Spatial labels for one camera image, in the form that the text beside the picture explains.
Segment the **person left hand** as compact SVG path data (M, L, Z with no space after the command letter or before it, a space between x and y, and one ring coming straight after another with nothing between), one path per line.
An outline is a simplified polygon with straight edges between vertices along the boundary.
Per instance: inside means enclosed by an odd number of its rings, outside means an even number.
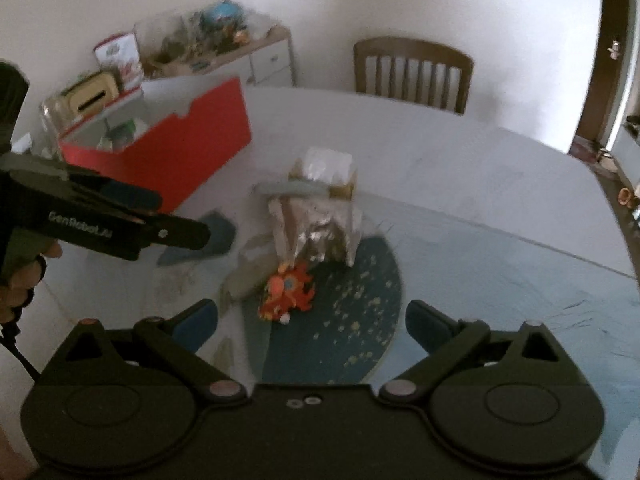
M46 272L47 258L60 258L63 249L56 240L36 260L13 272L8 284L1 286L1 323L14 320L19 308L24 308L32 301L35 287L42 281Z

